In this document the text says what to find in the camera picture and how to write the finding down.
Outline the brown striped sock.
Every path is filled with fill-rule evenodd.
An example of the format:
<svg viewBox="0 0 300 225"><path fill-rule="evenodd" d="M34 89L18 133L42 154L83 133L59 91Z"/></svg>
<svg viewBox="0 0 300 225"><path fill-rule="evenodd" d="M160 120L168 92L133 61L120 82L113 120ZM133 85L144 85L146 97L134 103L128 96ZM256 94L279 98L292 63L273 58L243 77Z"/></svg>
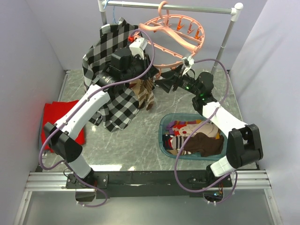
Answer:
<svg viewBox="0 0 300 225"><path fill-rule="evenodd" d="M154 81L153 79L148 79L142 81L140 89L140 101L141 106L145 107L146 110L150 110L154 105Z"/></svg>

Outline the pink round clip hanger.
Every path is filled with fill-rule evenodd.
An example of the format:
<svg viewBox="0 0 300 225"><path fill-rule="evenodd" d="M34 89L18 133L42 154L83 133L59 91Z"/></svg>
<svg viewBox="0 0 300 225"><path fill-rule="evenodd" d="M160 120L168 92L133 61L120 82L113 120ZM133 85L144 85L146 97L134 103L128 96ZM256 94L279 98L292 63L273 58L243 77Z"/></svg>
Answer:
<svg viewBox="0 0 300 225"><path fill-rule="evenodd" d="M187 51L187 56L154 43L155 48L179 59L174 63L157 64L158 69L175 68L182 64L183 58L187 58L188 62L192 61L201 50L205 40L204 28L197 20L186 15L171 14L168 9L163 14L163 7L167 4L168 2L165 0L160 2L157 8L158 17L139 24L139 29L152 33L162 33L168 41L175 42L184 48Z"/></svg>

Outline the beige striped sock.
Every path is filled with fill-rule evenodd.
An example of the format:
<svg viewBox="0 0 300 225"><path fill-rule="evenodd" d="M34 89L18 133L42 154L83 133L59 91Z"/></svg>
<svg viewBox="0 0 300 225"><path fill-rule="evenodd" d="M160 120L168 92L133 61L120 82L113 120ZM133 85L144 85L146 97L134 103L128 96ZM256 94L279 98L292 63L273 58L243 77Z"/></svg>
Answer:
<svg viewBox="0 0 300 225"><path fill-rule="evenodd" d="M130 88L134 92L138 100L138 108L143 108L146 103L147 91L144 86L144 81L137 79L130 83Z"/></svg>

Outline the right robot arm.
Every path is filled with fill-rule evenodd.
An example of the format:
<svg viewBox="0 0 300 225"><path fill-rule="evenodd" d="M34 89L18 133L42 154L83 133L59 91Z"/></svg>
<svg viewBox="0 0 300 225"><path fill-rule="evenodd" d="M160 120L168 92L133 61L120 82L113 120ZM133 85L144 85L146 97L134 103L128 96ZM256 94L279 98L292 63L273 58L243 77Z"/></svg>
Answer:
<svg viewBox="0 0 300 225"><path fill-rule="evenodd" d="M226 154L207 167L206 183L216 187L234 170L259 161L263 149L259 128L248 125L224 109L219 102L203 107L209 118L193 121L174 121L167 129L169 134L160 135L163 150L177 160L200 154L202 158Z"/></svg>

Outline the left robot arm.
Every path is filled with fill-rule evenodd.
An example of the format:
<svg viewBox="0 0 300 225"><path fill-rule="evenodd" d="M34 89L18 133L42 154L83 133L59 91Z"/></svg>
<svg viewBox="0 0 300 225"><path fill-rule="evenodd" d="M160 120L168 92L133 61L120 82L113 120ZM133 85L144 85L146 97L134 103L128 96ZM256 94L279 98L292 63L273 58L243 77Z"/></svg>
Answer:
<svg viewBox="0 0 300 225"><path fill-rule="evenodd" d="M135 79L153 77L154 57L143 50L117 49L110 61L92 79L84 96L55 123L46 123L46 140L40 152L49 146L62 157L62 162L77 175L77 183L89 188L94 182L93 170L83 157L83 148L75 139L94 114L107 104L113 94L122 90Z"/></svg>

